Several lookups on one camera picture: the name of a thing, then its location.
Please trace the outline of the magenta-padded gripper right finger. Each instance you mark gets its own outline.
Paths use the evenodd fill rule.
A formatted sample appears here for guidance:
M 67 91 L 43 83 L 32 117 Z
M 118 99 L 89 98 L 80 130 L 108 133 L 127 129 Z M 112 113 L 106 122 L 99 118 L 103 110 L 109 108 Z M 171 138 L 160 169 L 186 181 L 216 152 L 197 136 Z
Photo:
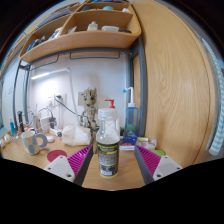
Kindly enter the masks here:
M 150 184 L 182 169 L 169 156 L 159 156 L 138 145 L 135 146 L 134 155 L 145 184 Z

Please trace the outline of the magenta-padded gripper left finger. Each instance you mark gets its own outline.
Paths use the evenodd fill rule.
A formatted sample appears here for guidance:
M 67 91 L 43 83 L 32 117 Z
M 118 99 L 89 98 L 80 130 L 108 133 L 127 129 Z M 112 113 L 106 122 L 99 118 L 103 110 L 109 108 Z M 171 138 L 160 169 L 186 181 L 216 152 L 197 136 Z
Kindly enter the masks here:
M 92 156 L 93 146 L 89 145 L 68 157 L 63 155 L 57 156 L 44 170 L 81 186 Z

